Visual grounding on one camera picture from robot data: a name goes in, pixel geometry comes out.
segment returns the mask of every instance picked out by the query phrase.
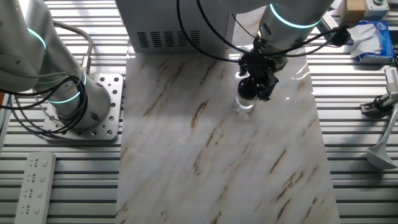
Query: ventilation grille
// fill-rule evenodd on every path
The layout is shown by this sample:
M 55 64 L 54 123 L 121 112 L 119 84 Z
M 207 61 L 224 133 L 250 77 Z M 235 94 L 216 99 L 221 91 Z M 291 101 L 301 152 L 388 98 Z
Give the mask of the ventilation grille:
M 151 32 L 150 40 L 146 32 L 138 32 L 137 37 L 141 47 L 188 47 L 189 43 L 182 31 L 172 32 L 165 31 L 163 36 L 160 32 Z M 200 46 L 200 31 L 193 30 L 189 32 L 189 36 L 196 46 Z
M 159 32 L 151 32 L 150 37 L 152 38 L 152 44 L 154 47 L 162 47 L 162 41 L 160 39 Z
M 164 32 L 164 42 L 166 47 L 174 47 L 174 34 L 171 31 Z
M 149 47 L 148 37 L 145 32 L 138 32 L 137 36 L 141 47 Z
M 178 46 L 179 47 L 186 47 L 188 44 L 187 39 L 184 36 L 184 33 L 182 31 L 177 32 L 177 40 L 178 40 Z
M 200 45 L 200 32 L 199 30 L 191 31 L 191 40 L 195 46 Z

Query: black cable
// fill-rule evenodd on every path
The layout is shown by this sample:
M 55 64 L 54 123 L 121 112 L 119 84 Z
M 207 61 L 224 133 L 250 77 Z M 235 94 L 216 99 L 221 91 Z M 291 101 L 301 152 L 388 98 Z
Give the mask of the black cable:
M 82 35 L 88 41 L 88 49 L 87 49 L 86 56 L 89 56 L 89 57 L 91 56 L 91 52 L 93 51 L 94 43 L 93 43 L 93 39 L 90 37 L 90 35 L 88 35 L 86 32 L 84 32 L 83 30 L 81 30 L 77 27 L 74 27 L 74 26 L 71 26 L 68 24 L 64 24 L 63 22 L 53 21 L 53 23 L 54 23 L 54 25 L 59 26 L 62 29 L 66 29 L 66 30 L 69 30 L 69 31 L 72 31 L 72 32 Z
M 292 50 L 298 49 L 298 48 L 304 46 L 305 44 L 308 44 L 309 42 L 311 42 L 313 40 L 319 39 L 320 37 L 322 37 L 324 35 L 327 35 L 327 34 L 330 34 L 332 32 L 336 32 L 336 31 L 339 31 L 339 30 L 343 29 L 343 28 L 337 28 L 337 29 L 328 30 L 328 31 L 326 31 L 324 33 L 318 34 L 314 38 L 311 38 L 311 39 L 306 40 L 305 42 L 302 42 L 301 44 L 298 44 L 296 46 L 290 47 L 290 48 L 285 49 L 285 50 L 281 50 L 280 52 L 274 52 L 274 53 L 271 53 L 271 54 L 249 52 L 247 50 L 240 49 L 239 47 L 233 45 L 231 42 L 227 41 L 220 33 L 218 33 L 218 31 L 212 26 L 211 22 L 208 20 L 205 12 L 204 12 L 204 10 L 203 10 L 203 8 L 201 6 L 200 0 L 196 0 L 196 2 L 197 2 L 197 5 L 198 5 L 198 8 L 199 8 L 199 11 L 200 11 L 200 14 L 201 14 L 202 18 L 205 20 L 206 24 L 211 29 L 211 31 L 215 35 L 217 35 L 217 37 L 220 38 L 225 44 L 227 44 L 228 46 L 232 47 L 233 49 L 235 49 L 237 51 L 240 51 L 240 52 L 242 52 L 244 54 L 251 54 L 251 55 L 258 55 L 258 56 L 265 56 L 265 57 L 271 57 L 271 56 L 283 57 L 284 54 L 286 54 L 286 53 L 288 53 L 288 52 L 290 52 Z
M 231 14 L 232 14 L 232 17 L 234 18 L 235 22 L 236 22 L 245 32 L 247 32 L 251 37 L 256 38 L 254 35 L 252 35 L 247 29 L 245 29 L 245 28 L 242 26 L 242 24 L 236 19 L 236 16 L 235 16 L 233 13 L 231 13 Z
M 180 24 L 181 31 L 182 31 L 182 33 L 184 34 L 184 36 L 185 36 L 185 38 L 187 39 L 187 41 L 189 42 L 189 44 L 190 44 L 194 49 L 196 49 L 196 50 L 199 51 L 200 53 L 202 53 L 202 54 L 204 54 L 204 55 L 206 55 L 206 56 L 208 56 L 208 57 L 211 57 L 211 58 L 213 58 L 213 59 L 217 59 L 217 60 L 224 61 L 224 62 L 241 63 L 241 61 L 239 61 L 239 60 L 227 59 L 227 58 L 222 58 L 222 57 L 219 57 L 219 56 L 211 55 L 211 54 L 205 52 L 204 50 L 200 49 L 199 47 L 197 47 L 197 46 L 192 42 L 192 40 L 189 38 L 189 36 L 188 36 L 188 34 L 187 34 L 187 31 L 185 30 L 185 28 L 184 28 L 184 26 L 183 26 L 183 24 L 182 24 L 181 12 L 180 12 L 180 0 L 176 0 L 176 2 L 177 2 L 177 17 L 178 17 L 178 23 Z
M 13 113 L 15 119 L 16 119 L 24 128 L 26 128 L 26 130 L 31 131 L 31 132 L 36 133 L 36 134 L 46 134 L 46 135 L 48 135 L 48 134 L 64 133 L 64 132 L 66 132 L 66 131 L 69 131 L 69 130 L 71 130 L 72 128 L 74 128 L 74 127 L 79 123 L 79 121 L 83 118 L 84 114 L 86 113 L 86 109 L 87 109 L 87 105 L 88 105 L 88 97 L 87 97 L 87 94 L 86 94 L 86 91 L 85 91 L 84 84 L 81 82 L 81 80 L 80 80 L 79 83 L 76 84 L 76 87 L 78 88 L 78 91 L 80 91 L 80 93 L 81 93 L 81 94 L 80 94 L 80 101 L 79 101 L 80 103 L 79 103 L 79 105 L 78 105 L 78 108 L 80 108 L 80 112 L 77 113 L 76 116 L 74 116 L 74 119 L 72 119 L 72 120 L 71 120 L 69 123 L 67 123 L 64 127 L 59 128 L 59 129 L 57 129 L 57 130 L 55 130 L 55 131 L 44 130 L 43 128 L 37 126 L 36 124 L 34 124 L 33 122 L 31 122 L 31 121 L 28 119 L 28 117 L 26 116 L 26 114 L 23 112 L 23 110 L 21 110 L 21 114 L 22 114 L 23 117 L 26 119 L 26 121 L 29 122 L 31 125 L 33 125 L 33 127 L 37 128 L 37 129 L 39 129 L 39 130 L 41 130 L 41 131 L 36 131 L 36 130 L 30 129 L 29 127 L 27 127 L 27 126 L 19 119 L 19 117 L 18 117 L 18 115 L 16 114 L 15 110 L 12 110 L 12 113 Z M 17 103 L 17 106 L 18 106 L 18 107 L 21 107 L 21 105 L 19 104 L 19 101 L 18 101 L 17 98 L 16 98 L 16 103 Z
M 38 101 L 38 102 L 36 102 L 36 103 L 34 103 L 32 105 L 23 106 L 23 107 L 13 107 L 13 106 L 0 105 L 0 108 L 1 109 L 5 109 L 5 110 L 26 110 L 26 109 L 30 109 L 30 108 L 33 108 L 35 106 L 38 106 L 38 105 L 44 103 L 46 100 L 48 100 L 64 83 L 69 82 L 69 81 L 73 80 L 74 78 L 76 78 L 76 77 L 70 76 L 70 77 L 67 77 L 66 79 L 62 80 L 62 82 L 60 82 L 58 85 L 55 85 L 52 88 L 50 88 L 51 92 L 45 98 L 43 98 L 43 100 L 40 100 L 40 101 Z M 7 93 L 7 94 L 10 94 L 10 95 L 21 96 L 20 94 L 13 94 L 12 92 L 10 93 L 10 91 L 4 91 L 4 92 Z

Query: metal bracket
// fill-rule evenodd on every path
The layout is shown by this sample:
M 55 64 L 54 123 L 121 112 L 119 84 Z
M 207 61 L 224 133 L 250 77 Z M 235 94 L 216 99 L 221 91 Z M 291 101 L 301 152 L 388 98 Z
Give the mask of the metal bracket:
M 371 103 L 365 103 L 361 106 L 361 113 L 363 115 L 366 115 L 370 118 L 383 118 L 387 115 L 390 115 L 391 112 L 390 111 L 380 111 L 379 109 L 376 108 L 376 106 L 374 105 L 373 102 Z
M 56 141 L 56 140 L 105 140 L 111 141 L 118 136 L 119 129 L 119 117 L 121 114 L 121 103 L 123 95 L 123 84 L 124 79 L 120 74 L 101 74 L 94 73 L 90 74 L 90 78 L 96 82 L 103 85 L 108 91 L 111 97 L 111 109 L 107 117 L 97 126 L 86 130 L 79 130 L 75 132 L 74 130 L 69 130 L 66 133 L 54 134 L 53 137 L 44 136 L 46 140 Z M 57 117 L 55 110 L 51 104 L 47 107 L 47 113 Z M 55 130 L 62 127 L 63 124 L 59 121 L 54 121 L 48 116 L 44 120 L 44 129 Z

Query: power strip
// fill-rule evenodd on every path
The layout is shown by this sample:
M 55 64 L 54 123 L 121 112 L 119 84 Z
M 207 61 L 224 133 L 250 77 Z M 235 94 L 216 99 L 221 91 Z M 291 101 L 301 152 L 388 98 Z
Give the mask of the power strip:
M 15 224 L 46 223 L 56 159 L 51 152 L 28 155 Z

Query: table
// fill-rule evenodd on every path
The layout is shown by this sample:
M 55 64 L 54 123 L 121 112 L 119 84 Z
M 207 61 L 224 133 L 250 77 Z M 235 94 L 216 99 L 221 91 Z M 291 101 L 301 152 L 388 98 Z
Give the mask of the table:
M 117 224 L 339 223 L 305 58 L 248 114 L 233 106 L 238 70 L 200 54 L 127 60 Z

